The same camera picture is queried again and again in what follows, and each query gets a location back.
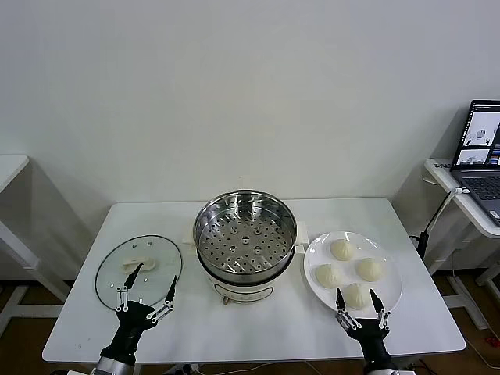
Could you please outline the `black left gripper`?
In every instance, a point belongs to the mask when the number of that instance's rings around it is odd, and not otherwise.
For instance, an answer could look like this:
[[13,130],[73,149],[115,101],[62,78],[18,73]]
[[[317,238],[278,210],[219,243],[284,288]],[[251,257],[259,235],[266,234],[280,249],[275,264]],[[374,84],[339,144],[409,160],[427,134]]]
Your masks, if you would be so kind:
[[143,264],[139,263],[127,276],[124,285],[116,288],[116,316],[120,325],[111,343],[101,350],[101,357],[136,359],[135,353],[142,333],[153,328],[153,323],[158,323],[174,310],[177,275],[174,276],[166,296],[153,306],[128,302],[129,290],[133,287],[142,267]]

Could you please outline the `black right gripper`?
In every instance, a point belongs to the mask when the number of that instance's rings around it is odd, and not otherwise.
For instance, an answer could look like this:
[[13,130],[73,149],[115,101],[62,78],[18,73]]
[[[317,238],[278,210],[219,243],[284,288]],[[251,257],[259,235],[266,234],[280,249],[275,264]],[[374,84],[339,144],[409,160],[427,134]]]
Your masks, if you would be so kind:
[[384,308],[382,300],[377,296],[373,289],[370,289],[370,297],[373,303],[379,326],[361,326],[361,324],[353,318],[346,309],[345,300],[338,287],[337,293],[337,312],[336,319],[347,335],[356,340],[362,349],[363,357],[367,362],[389,362],[391,357],[387,352],[384,339],[387,337],[389,330],[388,318],[391,312]]

